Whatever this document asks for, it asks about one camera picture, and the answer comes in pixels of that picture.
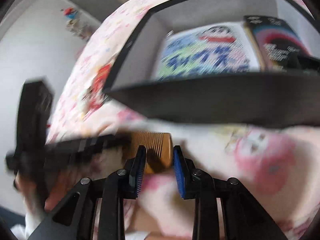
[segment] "white wall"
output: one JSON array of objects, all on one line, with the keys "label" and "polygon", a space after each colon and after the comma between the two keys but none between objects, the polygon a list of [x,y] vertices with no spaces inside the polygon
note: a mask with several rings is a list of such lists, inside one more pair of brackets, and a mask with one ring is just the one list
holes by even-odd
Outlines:
[{"label": "white wall", "polygon": [[[0,158],[15,148],[17,109],[26,79],[46,76],[55,92],[54,104],[85,46],[79,37],[65,30],[66,18],[60,11],[71,4],[66,0],[37,0],[13,23],[0,41]],[[82,15],[86,21],[99,22]],[[13,177],[0,162],[0,205],[24,214],[22,198],[13,189]]]}]

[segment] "pink cartoon character print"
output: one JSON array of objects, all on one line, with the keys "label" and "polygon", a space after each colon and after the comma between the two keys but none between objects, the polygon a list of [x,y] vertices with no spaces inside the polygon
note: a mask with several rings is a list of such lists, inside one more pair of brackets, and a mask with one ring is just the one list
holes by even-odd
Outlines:
[{"label": "pink cartoon character print", "polygon": [[234,157],[237,166],[253,178],[257,190],[273,195],[279,192],[295,164],[295,142],[281,133],[249,130],[235,142]]}]

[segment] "wooden comb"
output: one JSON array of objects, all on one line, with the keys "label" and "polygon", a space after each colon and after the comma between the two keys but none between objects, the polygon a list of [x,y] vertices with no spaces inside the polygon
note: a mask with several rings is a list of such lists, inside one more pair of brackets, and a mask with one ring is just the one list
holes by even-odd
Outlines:
[{"label": "wooden comb", "polygon": [[159,173],[171,166],[173,146],[170,133],[134,131],[129,136],[131,143],[124,148],[124,156],[135,157],[139,145],[144,145],[147,150],[145,174]]}]

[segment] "colorful book cover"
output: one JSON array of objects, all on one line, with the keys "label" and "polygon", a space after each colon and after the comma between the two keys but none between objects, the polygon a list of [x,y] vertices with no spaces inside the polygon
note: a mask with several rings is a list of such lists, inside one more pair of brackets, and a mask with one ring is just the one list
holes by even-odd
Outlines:
[{"label": "colorful book cover", "polygon": [[257,15],[247,15],[244,19],[268,68],[282,69],[291,53],[309,55],[296,33],[284,20]]},{"label": "colorful book cover", "polygon": [[232,24],[210,25],[171,35],[160,54],[156,78],[248,71],[247,46]]}]

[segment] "metal screw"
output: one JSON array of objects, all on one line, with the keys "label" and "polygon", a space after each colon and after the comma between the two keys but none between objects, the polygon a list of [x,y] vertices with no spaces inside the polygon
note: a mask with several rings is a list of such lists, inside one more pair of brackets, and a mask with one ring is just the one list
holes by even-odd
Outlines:
[{"label": "metal screw", "polygon": [[232,185],[237,185],[239,183],[239,180],[236,178],[229,178],[228,181]]},{"label": "metal screw", "polygon": [[202,171],[201,171],[201,169],[194,169],[193,174],[196,176],[200,176],[202,174]]},{"label": "metal screw", "polygon": [[90,182],[90,179],[89,178],[82,178],[80,182],[82,185],[86,185]]},{"label": "metal screw", "polygon": [[127,171],[125,169],[119,169],[117,173],[119,176],[123,176],[123,175],[126,175]]}]

